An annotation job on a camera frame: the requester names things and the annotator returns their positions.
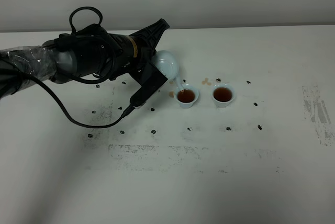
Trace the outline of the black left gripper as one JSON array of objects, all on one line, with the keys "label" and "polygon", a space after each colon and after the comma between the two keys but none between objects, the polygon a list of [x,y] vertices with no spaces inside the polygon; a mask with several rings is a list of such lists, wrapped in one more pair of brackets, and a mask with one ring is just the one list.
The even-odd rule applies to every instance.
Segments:
[{"label": "black left gripper", "polygon": [[129,72],[131,77],[151,77],[154,75],[156,68],[151,59],[163,33],[168,29],[169,24],[161,18],[157,22],[126,36],[133,46],[132,68]]}]

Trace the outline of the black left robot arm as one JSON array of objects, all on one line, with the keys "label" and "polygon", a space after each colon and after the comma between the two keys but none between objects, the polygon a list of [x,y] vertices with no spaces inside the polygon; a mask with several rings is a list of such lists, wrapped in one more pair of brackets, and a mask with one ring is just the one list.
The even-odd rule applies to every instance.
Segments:
[{"label": "black left robot arm", "polygon": [[169,27],[160,19],[130,35],[119,35],[92,24],[42,46],[1,50],[1,97],[33,86],[30,76],[58,84],[99,84],[128,73],[140,85],[130,99],[138,107],[168,80],[152,58]]}]

